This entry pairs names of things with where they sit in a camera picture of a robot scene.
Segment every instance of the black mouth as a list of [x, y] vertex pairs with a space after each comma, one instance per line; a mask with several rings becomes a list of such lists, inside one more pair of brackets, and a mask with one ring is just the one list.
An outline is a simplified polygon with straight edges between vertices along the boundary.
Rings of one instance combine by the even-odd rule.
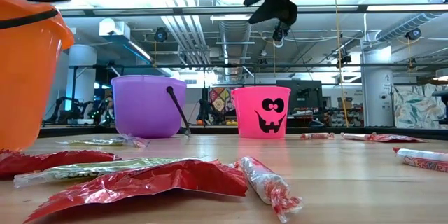
[[269, 125], [267, 125], [266, 124], [266, 120], [264, 120], [257, 111], [255, 111], [255, 113], [257, 113], [257, 115], [258, 115], [258, 124], [260, 125], [260, 129], [264, 133], [269, 133], [270, 130], [274, 130], [274, 133], [277, 133], [280, 130], [281, 123], [283, 122], [283, 120], [285, 119], [285, 116], [286, 116], [286, 115], [284, 115], [279, 120], [279, 124], [278, 125], [275, 125], [274, 122], [271, 122]]

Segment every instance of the wooden table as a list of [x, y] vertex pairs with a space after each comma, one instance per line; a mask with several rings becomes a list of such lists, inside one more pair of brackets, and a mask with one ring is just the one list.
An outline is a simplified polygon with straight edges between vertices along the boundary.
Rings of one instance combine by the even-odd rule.
[[[72, 149], [56, 141], [112, 135], [67, 136], [39, 139], [29, 153]], [[289, 182], [305, 206], [290, 223], [301, 224], [445, 224], [448, 222], [448, 174], [401, 164], [392, 147], [447, 151], [448, 142], [364, 143], [336, 140], [239, 139], [226, 136], [176, 136], [152, 140], [147, 149], [91, 148], [123, 158], [194, 157], [207, 155], [222, 162], [252, 155]], [[0, 182], [0, 216], [4, 223], [21, 223], [67, 184], [14, 189]], [[80, 206], [43, 218], [37, 223], [280, 223], [270, 206], [250, 188], [246, 198], [172, 191], [135, 197], [113, 204]]]

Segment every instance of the bucket handle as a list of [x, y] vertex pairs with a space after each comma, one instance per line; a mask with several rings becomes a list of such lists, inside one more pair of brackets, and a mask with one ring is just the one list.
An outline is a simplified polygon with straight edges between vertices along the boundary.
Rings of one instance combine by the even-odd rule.
[[0, 29], [9, 29], [19, 27], [22, 25], [30, 25], [35, 22], [40, 22], [50, 18], [54, 18], [57, 15], [59, 15], [59, 11], [57, 11], [56, 9], [51, 9], [48, 11], [44, 11], [42, 13], [28, 15], [25, 17], [16, 17], [11, 18], [9, 20], [0, 20]]
[[181, 114], [183, 123], [185, 123], [185, 127], [187, 128], [187, 132], [185, 133], [187, 136], [191, 135], [191, 129], [190, 126], [188, 124], [187, 118], [185, 117], [185, 115], [183, 114], [181, 105], [179, 105], [179, 102], [177, 101], [177, 97], [174, 94], [174, 90], [172, 86], [168, 86], [167, 87], [167, 92], [169, 94], [169, 96], [171, 97], [171, 99], [173, 99], [174, 104], [176, 105], [177, 110], [179, 111], [179, 113]]

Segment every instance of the wrapped candy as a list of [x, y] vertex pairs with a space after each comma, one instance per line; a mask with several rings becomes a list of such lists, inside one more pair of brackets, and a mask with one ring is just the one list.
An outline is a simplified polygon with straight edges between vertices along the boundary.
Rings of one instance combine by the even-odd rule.
[[348, 134], [341, 133], [342, 138], [347, 140], [369, 141], [370, 134]]
[[73, 146], [88, 145], [88, 146], [132, 146], [136, 148], [148, 147], [151, 140], [142, 139], [135, 136], [121, 135], [118, 138], [112, 139], [86, 139], [86, 140], [70, 140], [58, 142], [59, 144], [69, 144]]
[[300, 139], [330, 139], [335, 138], [333, 133], [306, 133], [301, 134]]
[[85, 162], [120, 160], [112, 153], [93, 150], [71, 150], [51, 154], [25, 155], [17, 151], [0, 150], [0, 178], [18, 174], [43, 171], [45, 169]]
[[302, 198], [289, 196], [289, 185], [283, 178], [254, 157], [243, 157], [237, 166], [257, 192], [260, 199], [272, 205], [282, 223], [289, 221], [289, 215], [302, 208]]
[[345, 134], [341, 133], [344, 139], [359, 140], [359, 141], [376, 141], [382, 143], [424, 143], [423, 139], [417, 139], [410, 136], [401, 136], [394, 134], [377, 134], [375, 132], [371, 134]]
[[95, 178], [112, 172], [142, 167], [154, 167], [170, 162], [179, 161], [177, 158], [137, 158], [110, 162], [96, 162], [84, 164], [69, 164], [52, 167], [45, 171], [30, 174], [15, 175], [14, 186], [22, 188], [40, 183], [66, 181], [69, 179]]
[[174, 188], [244, 197], [241, 171], [219, 161], [182, 160], [156, 167], [106, 174], [51, 196], [25, 223], [70, 207], [111, 203], [137, 195], [154, 195]]
[[425, 150], [410, 150], [406, 148], [393, 149], [403, 163], [413, 167], [448, 172], [448, 153], [438, 153]]

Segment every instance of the black eyes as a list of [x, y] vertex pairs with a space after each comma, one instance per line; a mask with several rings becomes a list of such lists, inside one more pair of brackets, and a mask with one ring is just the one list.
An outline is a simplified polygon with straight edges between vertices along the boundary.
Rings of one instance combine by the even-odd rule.
[[266, 111], [271, 111], [274, 109], [277, 113], [280, 113], [285, 109], [285, 103], [280, 98], [275, 99], [275, 101], [272, 101], [271, 99], [264, 99], [261, 106]]

